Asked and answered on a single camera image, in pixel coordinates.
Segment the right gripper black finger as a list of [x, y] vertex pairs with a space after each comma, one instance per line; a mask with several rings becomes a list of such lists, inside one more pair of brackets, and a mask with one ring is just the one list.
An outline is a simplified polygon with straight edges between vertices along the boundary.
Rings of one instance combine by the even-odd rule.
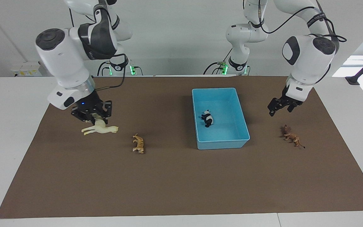
[[90, 112], [83, 112], [78, 107], [73, 107], [71, 111], [72, 116], [79, 119], [82, 122], [90, 122], [94, 123], [95, 118], [93, 117], [92, 113]]
[[108, 124], [109, 118], [112, 116], [112, 101], [108, 100], [105, 102], [102, 102], [102, 119], [105, 122], [105, 124]]

